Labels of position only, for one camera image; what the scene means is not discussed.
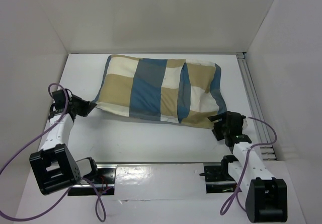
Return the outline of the blue beige patchwork pillowcase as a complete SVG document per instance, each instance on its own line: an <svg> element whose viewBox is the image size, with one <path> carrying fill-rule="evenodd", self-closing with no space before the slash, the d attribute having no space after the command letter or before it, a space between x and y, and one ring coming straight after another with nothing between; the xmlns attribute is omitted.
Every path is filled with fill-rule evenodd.
<svg viewBox="0 0 322 224"><path fill-rule="evenodd" d="M94 103L119 116L212 129L209 118L227 111L220 83L214 62L112 54Z"/></svg>

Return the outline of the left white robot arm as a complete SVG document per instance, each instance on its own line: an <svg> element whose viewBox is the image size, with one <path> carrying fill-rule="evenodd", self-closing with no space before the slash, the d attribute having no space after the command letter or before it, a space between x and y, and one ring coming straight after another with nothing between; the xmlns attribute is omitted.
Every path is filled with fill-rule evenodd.
<svg viewBox="0 0 322 224"><path fill-rule="evenodd" d="M78 185L82 178L93 180L98 176L93 158L76 161L67 147L76 117L87 117L96 103L76 95L65 96L62 90L52 93L52 96L54 103L50 107L48 120L53 129L48 132L42 148L29 157L43 195Z"/></svg>

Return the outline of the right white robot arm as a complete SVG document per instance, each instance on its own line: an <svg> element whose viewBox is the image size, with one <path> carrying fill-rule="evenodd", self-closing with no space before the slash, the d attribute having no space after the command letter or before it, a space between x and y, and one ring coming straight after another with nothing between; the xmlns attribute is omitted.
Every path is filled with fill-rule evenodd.
<svg viewBox="0 0 322 224"><path fill-rule="evenodd" d="M225 215L238 194L244 194L242 205L252 223L286 222L288 219L287 184L276 178L265 166L255 148L263 143L253 144L243 133L248 117L237 112L226 111L208 118L213 123L213 134L217 140L224 140L231 154L221 161L221 174L236 181L232 195L224 202L219 213Z"/></svg>

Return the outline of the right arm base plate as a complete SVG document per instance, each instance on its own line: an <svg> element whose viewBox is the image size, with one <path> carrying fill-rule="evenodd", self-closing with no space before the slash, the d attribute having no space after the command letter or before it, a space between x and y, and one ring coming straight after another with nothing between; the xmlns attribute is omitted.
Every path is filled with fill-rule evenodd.
<svg viewBox="0 0 322 224"><path fill-rule="evenodd" d="M235 157L224 157L221 162L206 162L203 163L203 173L199 174L200 177L205 178L205 187L207 194L213 193L233 193L237 186L232 176L228 174L228 164L232 160L237 161Z"/></svg>

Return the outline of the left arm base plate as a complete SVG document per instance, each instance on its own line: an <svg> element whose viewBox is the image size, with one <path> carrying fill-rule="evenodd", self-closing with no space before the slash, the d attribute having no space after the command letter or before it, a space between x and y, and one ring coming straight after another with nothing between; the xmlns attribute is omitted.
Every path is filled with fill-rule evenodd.
<svg viewBox="0 0 322 224"><path fill-rule="evenodd" d="M98 164L98 174L91 180L95 189L103 196L115 194L116 165ZM69 190L68 196L96 196L94 188L86 181L75 185Z"/></svg>

